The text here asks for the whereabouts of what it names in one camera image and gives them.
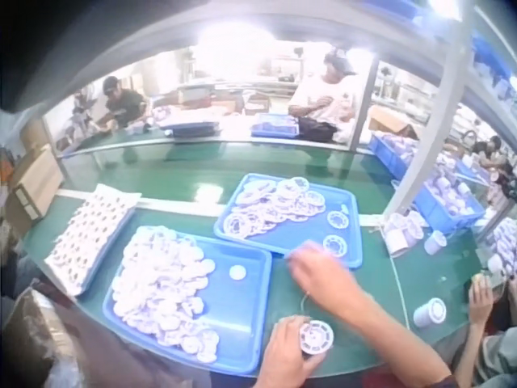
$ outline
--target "small white disc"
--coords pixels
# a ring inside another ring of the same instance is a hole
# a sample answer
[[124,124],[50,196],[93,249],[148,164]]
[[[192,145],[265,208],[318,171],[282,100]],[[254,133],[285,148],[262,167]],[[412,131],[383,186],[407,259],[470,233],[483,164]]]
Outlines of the small white disc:
[[217,356],[215,355],[215,353],[208,352],[199,352],[197,353],[196,358],[199,362],[202,362],[203,364],[211,364],[217,360]]
[[334,332],[327,323],[310,321],[300,329],[301,350],[309,355],[324,353],[334,342]]
[[206,274],[212,273],[216,269],[216,264],[214,263],[213,260],[210,260],[210,259],[205,259],[205,260],[201,261],[201,265],[203,265],[203,269]]
[[201,343],[196,337],[183,337],[181,339],[181,348],[188,354],[195,354],[201,348]]
[[246,269],[241,265],[234,265],[229,269],[229,277],[234,280],[242,280],[246,277]]

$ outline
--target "man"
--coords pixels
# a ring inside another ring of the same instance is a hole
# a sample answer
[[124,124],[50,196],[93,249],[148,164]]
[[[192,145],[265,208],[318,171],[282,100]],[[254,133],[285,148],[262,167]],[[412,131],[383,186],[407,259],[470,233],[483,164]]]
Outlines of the man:
[[109,113],[97,122],[98,125],[105,126],[114,120],[118,128],[124,128],[130,122],[145,116],[149,109],[144,96],[130,89],[123,89],[119,79],[112,75],[104,79],[103,92],[107,96],[106,108]]
[[[364,337],[406,386],[457,387],[431,346],[386,313],[333,256],[306,243],[288,257],[288,266],[305,294]],[[297,388],[323,362],[325,354],[302,354],[300,328],[306,319],[286,317],[275,325],[255,388]]]
[[300,139],[331,141],[339,124],[355,117],[349,76],[356,72],[344,51],[334,48],[325,55],[324,64],[326,72],[304,78],[289,103],[289,114],[299,118]]
[[496,155],[501,149],[499,136],[492,136],[490,140],[478,141],[472,148],[473,154],[479,155],[479,165],[484,168],[502,167],[506,163],[504,155]]

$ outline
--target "green workbench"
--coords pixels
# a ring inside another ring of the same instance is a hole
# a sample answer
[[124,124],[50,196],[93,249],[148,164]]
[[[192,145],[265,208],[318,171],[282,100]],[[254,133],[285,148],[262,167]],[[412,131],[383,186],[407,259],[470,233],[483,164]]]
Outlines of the green workbench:
[[[382,213],[393,195],[392,177],[376,157],[299,145],[211,141],[99,151],[95,157],[97,161],[91,154],[64,159],[68,178],[63,188],[91,192],[97,183],[105,183],[126,192],[141,192],[145,198],[192,202],[200,187],[210,184],[222,188],[221,195],[213,198],[214,202],[225,204],[242,177],[255,172],[283,177],[302,175],[312,183],[344,188],[357,196],[361,214]],[[34,226],[24,240],[27,253],[51,277],[44,258],[81,203],[79,199],[58,196],[45,219]],[[124,246],[136,228],[164,225],[189,234],[213,237],[215,220],[214,217],[138,209],[106,254],[90,288],[78,299],[78,305],[94,320],[125,337],[123,330],[105,319],[102,303],[120,265]],[[468,322],[464,284],[480,269],[470,233],[451,239],[435,256],[427,255],[420,243],[395,259],[394,264],[379,232],[362,227],[361,234],[364,264],[355,275],[391,315],[406,324],[405,306],[410,329],[430,344],[452,335]],[[274,257],[264,346],[278,319],[301,313],[302,297],[282,257]],[[411,323],[414,310],[432,297],[440,297],[446,303],[445,323],[426,329],[415,328]],[[305,314],[328,322],[336,334],[334,346],[316,372],[317,376],[351,373],[380,363],[361,338],[311,301],[305,303]]]

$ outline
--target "blue plastic tray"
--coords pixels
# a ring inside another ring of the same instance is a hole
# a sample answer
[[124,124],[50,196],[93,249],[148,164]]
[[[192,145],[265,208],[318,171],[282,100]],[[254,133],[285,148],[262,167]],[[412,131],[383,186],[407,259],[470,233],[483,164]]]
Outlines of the blue plastic tray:
[[469,214],[468,216],[458,215],[453,217],[449,214],[447,209],[433,197],[426,186],[420,190],[414,199],[414,204],[429,226],[433,230],[439,230],[445,234],[472,227],[478,219],[485,215],[485,209],[483,209],[481,204],[477,202],[474,196],[467,196],[466,202],[467,206],[472,207],[474,214]]
[[401,180],[407,172],[407,166],[392,148],[387,145],[380,137],[372,136],[368,145],[370,150],[380,159],[382,164],[393,174],[395,178]]
[[94,264],[91,266],[90,271],[87,273],[85,280],[82,282],[82,289],[81,292],[76,295],[78,297],[79,295],[82,295],[88,287],[90,287],[91,281],[94,279],[95,273],[99,269],[100,264],[103,262],[103,257],[106,255],[106,253],[110,250],[113,243],[116,241],[117,237],[119,236],[120,232],[126,225],[126,223],[129,221],[129,218],[135,213],[135,208],[130,209],[126,215],[120,220],[120,224],[118,228],[115,229],[109,240],[104,245],[103,249],[100,250],[99,254],[97,255],[97,259],[94,262]]
[[[184,237],[186,234],[178,233],[178,236]],[[157,350],[172,360],[220,373],[250,373],[257,368],[262,349],[271,253],[214,238],[192,237],[206,257],[216,263],[216,270],[208,275],[208,287],[196,294],[205,302],[204,313],[199,321],[209,325],[221,339],[216,362],[202,364],[195,356],[186,354],[180,348],[161,346],[151,335],[127,326],[113,313],[111,287],[104,299],[104,315],[121,327],[132,342],[152,351]],[[229,269],[236,264],[246,268],[246,278],[243,280],[235,281],[229,277]]]
[[254,137],[282,137],[293,139],[300,129],[296,119],[289,115],[261,113],[257,115],[258,123],[251,127]]
[[468,168],[461,160],[456,161],[456,172],[458,174],[463,175],[466,179],[474,181],[474,182],[483,182],[484,184],[488,184],[486,177],[483,176],[483,171],[479,171],[480,174],[473,171],[471,168]]
[[[310,217],[306,222],[284,221],[273,230],[255,235],[246,239],[232,238],[223,231],[223,222],[231,213],[231,208],[235,204],[237,195],[242,191],[243,186],[257,179],[272,179],[276,182],[284,180],[276,176],[248,174],[246,175],[237,189],[229,199],[223,213],[217,219],[213,231],[217,237],[236,241],[242,244],[251,245],[267,249],[269,251],[287,254],[300,246],[307,240],[323,244],[323,239],[329,234],[337,234],[345,239],[348,244],[348,253],[342,258],[349,268],[358,268],[363,263],[363,244],[361,239],[361,229],[359,227],[359,211],[355,196],[346,190],[330,188],[320,184],[310,184],[310,190],[320,192],[326,199],[326,211],[316,216]],[[348,218],[350,225],[345,230],[335,229],[330,226],[326,217],[331,210],[341,210],[341,205],[346,205],[349,210]]]

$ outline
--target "blue bin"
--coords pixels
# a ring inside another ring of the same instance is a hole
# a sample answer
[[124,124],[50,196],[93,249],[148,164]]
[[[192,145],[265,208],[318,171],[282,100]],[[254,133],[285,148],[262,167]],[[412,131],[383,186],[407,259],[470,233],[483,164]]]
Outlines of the blue bin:
[[293,139],[300,130],[296,119],[289,115],[261,113],[257,115],[257,124],[251,127],[251,136],[279,137]]
[[[113,312],[113,289],[110,287],[103,303],[104,316],[123,332],[123,337],[171,360],[209,369],[218,373],[242,375],[252,373],[259,365],[263,345],[267,295],[271,275],[271,253],[245,247],[234,242],[191,235],[206,255],[216,263],[216,270],[208,275],[209,284],[196,294],[205,303],[204,312],[196,321],[205,323],[220,336],[217,360],[202,364],[195,356],[179,347],[160,345],[151,335],[125,324]],[[246,269],[246,278],[235,281],[229,277],[234,265]],[[122,264],[116,272],[121,274]]]
[[396,179],[401,180],[404,177],[407,172],[407,166],[400,156],[398,156],[397,153],[395,153],[395,151],[393,151],[381,138],[373,135],[369,148]]
[[[404,174],[407,172],[407,166],[382,139],[372,136],[369,148],[396,179],[401,180],[404,177]],[[474,196],[469,196],[467,198],[467,206],[474,210],[474,214],[451,216],[426,186],[420,190],[420,193],[414,199],[414,203],[429,226],[433,230],[440,230],[445,234],[459,229],[470,228],[478,219],[485,215],[485,210],[481,204],[477,202]]]
[[414,204],[429,226],[433,230],[439,230],[445,234],[450,234],[464,228],[470,228],[477,220],[485,215],[485,209],[477,202],[474,196],[468,196],[466,202],[467,206],[470,206],[474,213],[465,216],[452,216],[447,209],[436,200],[425,185],[414,199]]

